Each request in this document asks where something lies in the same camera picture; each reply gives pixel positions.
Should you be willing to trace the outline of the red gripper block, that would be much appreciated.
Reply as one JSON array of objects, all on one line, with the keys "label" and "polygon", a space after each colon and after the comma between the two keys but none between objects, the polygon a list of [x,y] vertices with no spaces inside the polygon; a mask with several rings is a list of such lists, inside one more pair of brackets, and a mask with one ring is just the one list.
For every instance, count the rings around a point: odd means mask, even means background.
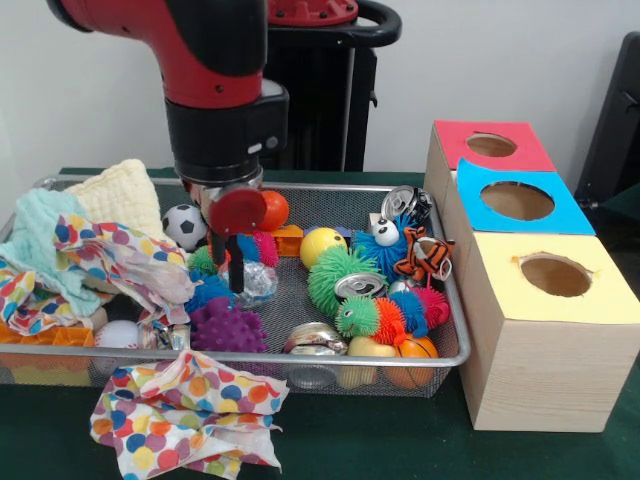
[{"label": "red gripper block", "polygon": [[255,230],[263,221],[266,201],[262,193],[250,186],[231,185],[212,196],[207,207],[208,246],[213,263],[225,263],[226,247],[231,257],[228,266],[229,286],[235,294],[244,292],[244,255],[237,234]]}]

